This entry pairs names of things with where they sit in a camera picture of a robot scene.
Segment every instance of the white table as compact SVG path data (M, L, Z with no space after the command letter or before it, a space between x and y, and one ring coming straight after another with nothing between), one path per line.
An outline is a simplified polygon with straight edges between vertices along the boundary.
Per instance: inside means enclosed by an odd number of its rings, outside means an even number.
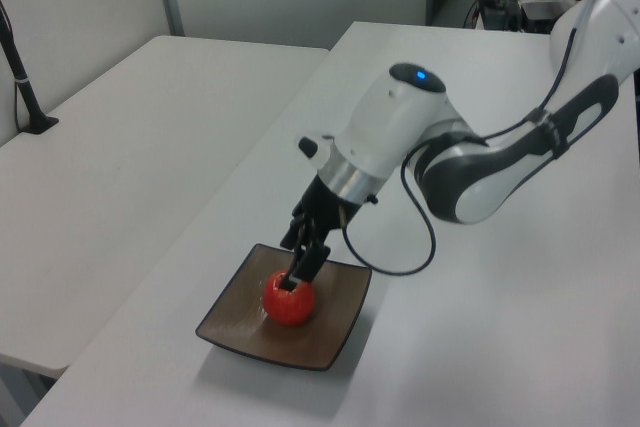
M158 37L0 149L0 362L58 377L326 51Z
M296 134L336 132L397 61L437 72L469 123L494 131L544 97L548 39L354 24L24 427L635 425L640 192L630 82L594 131L489 220L435 222L427 271L374 274L328 372L246 359L194 334L253 244L277 245L284 234L314 175ZM354 219L355 245L382 265L417 265L426 233L397 177L379 197ZM338 235L328 242L332 258L353 260Z

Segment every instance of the black cable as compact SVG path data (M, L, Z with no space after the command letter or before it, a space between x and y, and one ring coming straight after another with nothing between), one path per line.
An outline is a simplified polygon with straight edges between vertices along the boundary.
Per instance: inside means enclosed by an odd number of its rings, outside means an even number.
M365 259L362 258L360 254L358 254L358 252L356 252L356 249L351 244L351 241L349 240L349 235L347 234L347 224L346 224L346 221L344 220L345 219L344 211L341 210L340 212L340 224L342 228L342 237L344 238L344 243L347 245L349 251L351 251L353 256L356 259L358 259L362 263L362 265L364 265L365 267L369 267L371 270L373 270L374 272L378 272L379 274L390 275L393 277L405 277L408 275L417 274L419 272L422 272L424 269L426 269L429 266L429 264L433 260L433 257L436 254L436 234L433 230L433 225L431 225L431 222L429 221L429 218L427 217L426 212L418 202L418 199L416 199L415 195L413 195L413 192L411 192L411 189L409 188L409 184L407 182L407 174L406 174L407 166L409 165L411 158L416 154L416 152L418 152L420 149L425 147L428 143L429 141L425 141L420 143L417 147L413 148L411 152L409 152L405 157L404 161L402 162L402 167L400 168L400 180L402 181L402 186L404 187L405 192L409 196L409 199L411 199L411 202L420 213L420 217L422 217L422 220L424 221L425 225L427 226L427 229L429 230L429 238L431 240L431 250L429 252L429 257L427 257L427 260L425 260L420 266L412 270L394 272L391 270L385 270L380 267L376 267L370 264L369 262L367 262Z
M0 13L2 13L4 20L7 22L7 27L9 27L9 33L11 34L11 38L13 38L13 27L11 26L11 20L9 19L9 14L7 14L7 11L4 8L4 4L2 3L1 0L0 0Z
M9 14L4 8L4 4L0 0L0 14L4 18L4 21L7 23L7 27L9 28L9 34L11 34L11 38L13 39L13 26L11 25L11 19L9 19ZM18 133L22 132L20 128L20 123L18 122L18 83L13 82L13 121L16 124L16 130Z
M18 83L13 83L13 121L16 124L16 130L18 133L22 132L20 123L18 122Z
M507 127L504 130L500 130L498 132L494 132L493 134L490 134L490 135L487 135L487 136L483 137L482 140L489 140L489 139L493 139L495 137L500 137L502 135L508 134L512 130L516 130L518 127L522 127L526 123L527 123L527 119L522 119L519 122L513 124L511 127Z
M469 7L469 10L467 11L467 15L465 15L464 17L464 22L462 23L462 28L466 29L467 28L467 20L469 19L469 14L471 13L471 11L473 10L473 8L478 5L478 0L476 0L473 4L471 4L471 7Z

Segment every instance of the black robot arm segment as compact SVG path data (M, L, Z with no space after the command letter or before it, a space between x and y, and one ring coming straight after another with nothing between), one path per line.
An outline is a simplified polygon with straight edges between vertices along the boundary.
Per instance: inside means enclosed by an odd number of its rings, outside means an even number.
M518 187L597 124L617 98L616 78L605 75L556 112L533 110L527 116L528 124L519 129L513 142L498 147L458 145L422 171L418 160L414 175L429 210L449 222L484 220ZM593 120L578 127L580 117L589 115L592 109L597 111Z

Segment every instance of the brown plate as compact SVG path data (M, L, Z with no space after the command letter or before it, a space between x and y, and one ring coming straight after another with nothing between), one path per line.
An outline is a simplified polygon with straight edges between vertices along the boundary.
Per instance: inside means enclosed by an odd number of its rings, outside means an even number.
M256 244L200 322L196 335L254 359L305 370L327 370L338 357L367 295L371 270L325 262L313 281L315 306L302 325L284 327L262 308L262 289L292 253Z

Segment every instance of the gray floor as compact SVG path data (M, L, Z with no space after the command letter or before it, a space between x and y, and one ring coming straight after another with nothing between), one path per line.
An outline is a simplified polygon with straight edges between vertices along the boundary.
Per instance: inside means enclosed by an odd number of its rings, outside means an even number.
M432 25L435 27L462 27L469 7L476 0L433 0Z

